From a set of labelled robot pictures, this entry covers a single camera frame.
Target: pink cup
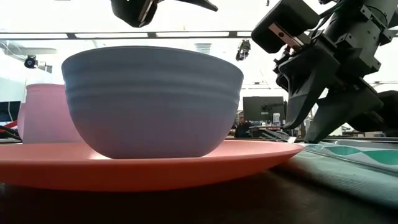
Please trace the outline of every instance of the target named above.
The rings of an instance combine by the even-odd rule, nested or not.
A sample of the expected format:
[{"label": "pink cup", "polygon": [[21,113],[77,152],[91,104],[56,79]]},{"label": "pink cup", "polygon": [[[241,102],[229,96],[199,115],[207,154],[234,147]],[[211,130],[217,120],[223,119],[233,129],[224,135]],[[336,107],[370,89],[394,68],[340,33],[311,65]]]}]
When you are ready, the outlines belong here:
[{"label": "pink cup", "polygon": [[64,85],[33,84],[26,89],[24,143],[83,142],[69,115]]},{"label": "pink cup", "polygon": [[24,137],[24,122],[25,122],[25,103],[21,103],[21,108],[18,112],[18,134],[21,139]]}]

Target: plate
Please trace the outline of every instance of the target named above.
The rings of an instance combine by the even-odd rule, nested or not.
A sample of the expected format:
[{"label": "plate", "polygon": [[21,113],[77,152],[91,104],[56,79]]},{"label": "plate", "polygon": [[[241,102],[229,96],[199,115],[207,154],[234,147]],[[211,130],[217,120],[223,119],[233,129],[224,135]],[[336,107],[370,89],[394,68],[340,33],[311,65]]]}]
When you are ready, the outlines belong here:
[{"label": "plate", "polygon": [[109,159],[84,143],[0,146],[0,182],[55,190],[140,192],[214,184],[261,172],[303,146],[225,140],[203,157]]}]

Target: white bowl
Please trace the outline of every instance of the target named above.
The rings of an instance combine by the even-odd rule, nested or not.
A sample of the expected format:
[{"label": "white bowl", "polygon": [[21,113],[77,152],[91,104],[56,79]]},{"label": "white bowl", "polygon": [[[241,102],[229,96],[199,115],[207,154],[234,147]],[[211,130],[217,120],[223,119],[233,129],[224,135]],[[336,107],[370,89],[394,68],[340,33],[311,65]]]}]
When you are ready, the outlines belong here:
[{"label": "white bowl", "polygon": [[243,73],[222,59],[165,47],[107,47],[62,64],[70,115],[111,158],[199,157],[233,124]]}]

